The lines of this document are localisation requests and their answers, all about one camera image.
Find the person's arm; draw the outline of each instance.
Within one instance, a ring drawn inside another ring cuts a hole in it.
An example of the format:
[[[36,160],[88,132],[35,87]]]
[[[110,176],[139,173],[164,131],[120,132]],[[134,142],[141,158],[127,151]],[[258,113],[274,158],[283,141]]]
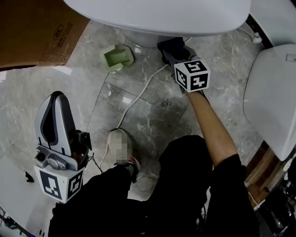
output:
[[[203,236],[259,236],[259,225],[245,187],[245,167],[225,127],[200,93],[187,94],[214,164]]]
[[[191,92],[187,96],[193,106],[213,165],[216,167],[226,158],[237,154],[234,142],[202,94]]]

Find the toilet base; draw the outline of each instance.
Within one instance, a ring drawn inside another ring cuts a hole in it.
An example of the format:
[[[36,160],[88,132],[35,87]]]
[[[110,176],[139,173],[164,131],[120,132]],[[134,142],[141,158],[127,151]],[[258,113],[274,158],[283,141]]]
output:
[[[157,44],[162,41],[166,41],[169,39],[173,39],[175,37],[170,36],[161,36],[161,35],[153,35],[147,34],[142,32],[136,31],[129,31],[125,29],[121,29],[123,34],[129,39],[130,41],[134,42],[135,44],[147,48],[157,48]]]

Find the toilet bowl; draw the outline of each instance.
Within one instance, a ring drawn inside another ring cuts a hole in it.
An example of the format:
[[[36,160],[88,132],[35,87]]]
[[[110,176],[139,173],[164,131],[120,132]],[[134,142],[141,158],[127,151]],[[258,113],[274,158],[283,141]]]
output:
[[[136,44],[228,32],[247,19],[251,0],[64,0],[80,14],[123,29]]]

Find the white toilet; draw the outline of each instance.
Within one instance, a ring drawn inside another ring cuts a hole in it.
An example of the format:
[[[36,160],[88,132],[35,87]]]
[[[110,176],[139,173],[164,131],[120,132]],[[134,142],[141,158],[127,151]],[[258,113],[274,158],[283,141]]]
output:
[[[122,28],[134,43],[156,47],[173,37],[234,30],[247,19],[251,0],[64,0],[80,14]]]
[[[260,52],[244,97],[249,122],[281,160],[296,145],[296,44]]]

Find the sneaker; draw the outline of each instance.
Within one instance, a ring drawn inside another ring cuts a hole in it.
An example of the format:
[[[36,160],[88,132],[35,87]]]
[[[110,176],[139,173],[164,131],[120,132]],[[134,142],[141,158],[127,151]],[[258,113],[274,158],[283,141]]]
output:
[[[133,157],[133,144],[130,137],[124,130],[114,129],[108,135],[108,146],[111,154],[116,157],[115,165],[124,165],[135,182],[141,166]]]

